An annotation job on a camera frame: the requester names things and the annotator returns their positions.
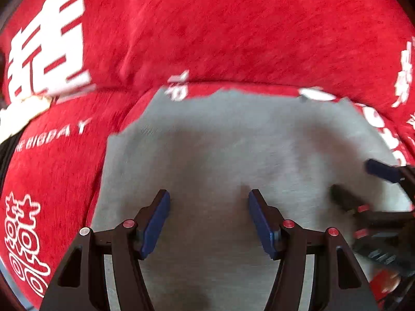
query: black tool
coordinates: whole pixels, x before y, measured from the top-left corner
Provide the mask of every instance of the black tool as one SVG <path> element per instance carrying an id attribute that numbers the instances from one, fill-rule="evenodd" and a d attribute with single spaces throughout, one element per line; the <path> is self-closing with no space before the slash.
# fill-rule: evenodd
<path id="1" fill-rule="evenodd" d="M 353 252 L 336 228 L 325 232 L 301 228 L 266 204 L 259 190 L 248 198 L 250 214 L 262 247 L 280 259 L 265 311 L 297 311 L 306 255 L 314 254 L 314 279 L 309 311 L 375 311 L 377 305 Z"/>
<path id="2" fill-rule="evenodd" d="M 121 310 L 154 311 L 138 260 L 154 250 L 169 211 L 170 195 L 160 190 L 134 220 L 101 232 L 82 228 L 57 268 L 40 311 L 109 311 L 103 255 L 113 256 Z"/>
<path id="3" fill-rule="evenodd" d="M 377 160 L 365 163 L 366 171 L 399 183 L 414 202 L 415 173 L 410 166 L 393 167 Z M 370 205 L 341 185 L 330 189 L 332 200 L 356 221 L 353 250 L 377 264 L 410 277 L 415 274 L 414 212 L 372 211 Z"/>
<path id="4" fill-rule="evenodd" d="M 248 208 L 264 250 L 272 259 L 281 259 L 265 311 L 298 310 L 307 254 L 315 254 L 310 311 L 377 310 L 366 277 L 336 228 L 302 229 L 268 206 L 257 189 L 249 194 Z M 169 193 L 162 190 L 134 220 L 113 230 L 82 228 L 56 270 L 40 311 L 109 311 L 104 254 L 113 256 L 121 310 L 154 311 L 138 260 L 153 251 L 169 209 Z"/>

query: red fabric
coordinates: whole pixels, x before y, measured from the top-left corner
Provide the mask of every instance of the red fabric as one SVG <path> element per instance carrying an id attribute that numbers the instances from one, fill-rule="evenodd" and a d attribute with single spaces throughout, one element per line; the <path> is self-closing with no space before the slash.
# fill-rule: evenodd
<path id="1" fill-rule="evenodd" d="M 6 58 L 11 40 L 45 1 L 24 0 L 10 19 L 0 35 Z M 297 96 L 297 87 L 310 86 L 347 96 L 374 107 L 385 122 L 379 130 L 399 134 L 398 150 L 413 161 L 415 143 L 410 139 L 415 137 L 406 121 L 414 111 L 415 95 L 410 90 L 406 104 L 391 105 L 397 99 L 394 84 L 402 69 L 401 51 L 415 31 L 395 0 L 84 0 L 84 4 L 84 14 L 68 26 L 82 25 L 82 71 L 89 71 L 90 84 L 99 90 L 117 92 L 92 93 L 58 104 L 32 121 L 22 142 L 27 144 L 30 137 L 33 141 L 13 156 L 0 201 L 0 219 L 6 215 L 5 202 L 13 203 L 10 193 L 22 201 L 24 217 L 18 223 L 24 223 L 29 212 L 37 212 L 34 203 L 39 204 L 31 230 L 39 237 L 36 258 L 51 269 L 45 283 L 74 234 L 92 219 L 108 135 L 137 119 L 154 90 L 185 70 L 190 71 L 188 97 L 224 87 Z M 29 64 L 43 50 L 37 48 Z M 10 64 L 8 59 L 6 98 Z M 79 121 L 88 118 L 92 119 L 79 134 Z M 64 130 L 59 139 L 32 147 L 34 137 L 46 133 L 42 136 L 46 140 L 49 132 L 56 129 L 57 134 L 65 125 L 70 125 L 68 136 Z M 24 200 L 26 194 L 32 206 Z M 26 222 L 33 227 L 30 219 Z M 14 279 L 39 307 L 41 297 L 27 279 L 17 278 L 9 253 L 0 246 Z"/>
<path id="2" fill-rule="evenodd" d="M 44 1 L 21 4 L 0 37 L 5 53 Z M 84 66 L 98 87 L 143 92 L 188 69 L 191 81 L 321 86 L 394 120 L 413 111 L 411 94 L 391 108 L 415 34 L 396 0 L 84 1 Z"/>
<path id="3" fill-rule="evenodd" d="M 10 221 L 6 218 L 7 203 L 10 206 L 9 217 L 16 218 L 11 193 L 15 200 L 20 201 L 30 195 L 32 205 L 26 202 L 20 206 L 24 216 L 14 225 L 16 230 L 30 235 L 32 246 L 19 244 L 25 242 L 22 235 L 18 235 L 17 244 L 8 242 L 7 238 L 15 238 L 15 233 L 12 232 L 13 226 L 6 223 L 5 228 L 0 228 L 0 238 L 6 240 L 6 247 L 5 243 L 0 246 L 0 257 L 9 272 L 14 274 L 24 295 L 37 308 L 41 298 L 31 288 L 30 275 L 42 267 L 39 262 L 49 266 L 53 274 L 71 239 L 80 226 L 86 224 L 91 200 L 99 192 L 107 137 L 118 132 L 136 100 L 134 95 L 123 92 L 89 94 L 53 106 L 34 119 L 23 133 L 5 178 L 0 219 Z M 89 122 L 82 129 L 80 121 L 85 123 L 87 120 Z M 35 251 L 37 238 L 39 249 Z M 21 275 L 24 281 L 18 279 L 16 268 L 17 272 L 29 269 L 28 275 Z M 41 278 L 48 284 L 51 275 Z"/>

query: white chinese character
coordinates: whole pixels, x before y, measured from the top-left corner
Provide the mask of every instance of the white chinese character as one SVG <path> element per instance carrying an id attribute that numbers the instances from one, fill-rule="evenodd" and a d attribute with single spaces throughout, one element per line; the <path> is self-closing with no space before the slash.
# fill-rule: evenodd
<path id="1" fill-rule="evenodd" d="M 81 72 L 84 65 L 82 24 L 62 33 L 65 26 L 84 14 L 84 0 L 76 0 L 61 10 L 69 1 L 46 0 L 39 14 L 12 39 L 8 68 L 11 101 L 32 93 L 57 95 L 90 84 L 89 72 Z"/>
<path id="2" fill-rule="evenodd" d="M 362 106 L 363 115 L 373 127 L 378 128 L 378 132 L 382 139 L 385 141 L 387 146 L 390 150 L 393 150 L 392 154 L 401 166 L 406 165 L 406 159 L 403 153 L 400 150 L 395 150 L 399 146 L 399 139 L 395 138 L 394 134 L 391 132 L 390 129 L 385 127 L 385 121 L 379 115 L 379 113 L 372 107 L 367 107 L 363 104 L 359 104 Z"/>
<path id="3" fill-rule="evenodd" d="M 167 80 L 170 83 L 169 88 L 164 93 L 170 95 L 173 101 L 182 101 L 189 93 L 186 83 L 188 79 L 189 70 L 183 71 L 181 75 L 170 76 Z"/>
<path id="4" fill-rule="evenodd" d="M 398 99 L 392 104 L 392 107 L 398 107 L 405 104 L 409 96 L 409 86 L 412 83 L 412 64 L 411 64 L 412 43 L 406 43 L 406 50 L 401 51 L 400 63 L 402 71 L 398 72 L 398 78 L 395 83 L 395 95 Z"/>
<path id="5" fill-rule="evenodd" d="M 40 240 L 36 233 L 36 215 L 40 203 L 26 194 L 22 201 L 15 199 L 13 192 L 6 196 L 5 245 L 9 250 L 11 268 L 22 281 L 26 281 L 41 298 L 48 285 L 45 281 L 51 273 L 47 263 L 39 260 Z"/>
<path id="6" fill-rule="evenodd" d="M 320 91 L 318 88 L 301 88 L 298 89 L 298 93 L 308 99 L 318 101 L 332 101 L 336 99 L 336 96 L 328 94 L 327 92 Z"/>
<path id="7" fill-rule="evenodd" d="M 411 118 L 407 121 L 409 125 L 412 125 L 413 129 L 415 130 L 415 113 L 410 114 Z"/>

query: blue gripper pad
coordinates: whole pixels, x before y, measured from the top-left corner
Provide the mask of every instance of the blue gripper pad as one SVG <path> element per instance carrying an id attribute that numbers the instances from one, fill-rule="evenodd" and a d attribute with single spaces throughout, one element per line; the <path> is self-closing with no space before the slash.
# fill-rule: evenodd
<path id="1" fill-rule="evenodd" d="M 250 215 L 257 228 L 258 237 L 261 240 L 263 250 L 274 259 L 277 256 L 277 251 L 274 248 L 274 233 L 271 230 L 261 207 L 254 193 L 250 192 L 248 196 L 248 206 Z"/>
<path id="2" fill-rule="evenodd" d="M 365 170 L 367 173 L 385 179 L 391 183 L 397 183 L 401 178 L 398 167 L 389 166 L 374 159 L 366 160 Z"/>
<path id="3" fill-rule="evenodd" d="M 170 212 L 170 194 L 166 192 L 161 198 L 153 216 L 151 217 L 146 229 L 144 230 L 143 246 L 140 250 L 142 259 L 145 259 L 151 254 L 156 247 L 158 237 L 160 236 L 161 230 L 165 219 Z"/>

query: gray fabric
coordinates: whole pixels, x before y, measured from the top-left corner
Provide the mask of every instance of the gray fabric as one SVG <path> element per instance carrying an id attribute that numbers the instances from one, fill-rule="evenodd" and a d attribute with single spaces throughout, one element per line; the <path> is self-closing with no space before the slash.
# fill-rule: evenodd
<path id="1" fill-rule="evenodd" d="M 336 226 L 350 240 L 352 219 L 329 201 L 331 184 L 345 184 L 377 209 L 409 207 L 398 186 L 365 174 L 367 158 L 395 163 L 346 100 L 220 91 L 173 102 L 161 90 L 139 120 L 109 137 L 91 227 L 113 228 L 167 189 L 171 214 L 155 251 L 140 263 L 155 309 L 259 311 L 278 263 L 261 248 L 248 192 L 259 188 L 304 228 Z M 114 311 L 110 258 L 106 264 Z M 308 260 L 300 310 L 308 308 L 312 276 Z"/>

